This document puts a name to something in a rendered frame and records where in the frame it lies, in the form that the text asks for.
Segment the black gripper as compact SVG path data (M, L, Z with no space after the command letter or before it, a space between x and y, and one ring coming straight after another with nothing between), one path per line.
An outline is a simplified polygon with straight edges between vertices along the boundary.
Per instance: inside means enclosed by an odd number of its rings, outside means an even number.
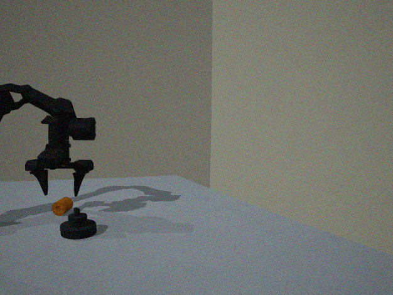
M52 148L57 148L58 144L62 144L64 151L67 154L67 161L65 164L60 164L57 168L68 168L73 169L73 177L74 177L74 193L75 196L78 195L78 191L80 189L80 185L85 174L89 173L89 171L94 169L94 164L92 160L78 160L74 162L70 162L70 147L71 143L69 141L48 141L48 144L51 144ZM27 160L25 164L25 170L30 171L30 174L33 174L37 177L38 182L40 183L41 189L43 190L44 195L48 194L48 169L40 169L38 160Z

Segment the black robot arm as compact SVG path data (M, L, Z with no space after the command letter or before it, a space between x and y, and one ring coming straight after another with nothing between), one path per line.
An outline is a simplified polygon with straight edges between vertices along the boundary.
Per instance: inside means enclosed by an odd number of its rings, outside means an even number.
M21 94L22 99L15 102L10 92ZM48 124L48 140L65 141L69 140L69 135L75 141L95 140L95 117L77 118L70 100L61 97L54 99L33 89L28 84L8 83L0 85L0 121L4 115L27 103L50 114L41 121L42 124ZM40 169L54 170L60 164L65 164L66 161L67 154L62 144L58 144L57 148L52 148L51 144L46 144L45 151L42 151L38 156Z

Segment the orange cylinder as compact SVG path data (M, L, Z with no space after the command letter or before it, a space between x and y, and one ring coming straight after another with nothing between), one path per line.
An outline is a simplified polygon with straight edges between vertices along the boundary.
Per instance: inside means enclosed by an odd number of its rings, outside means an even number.
M73 201L69 197L64 197L52 205L52 212L55 215L62 216L73 207Z

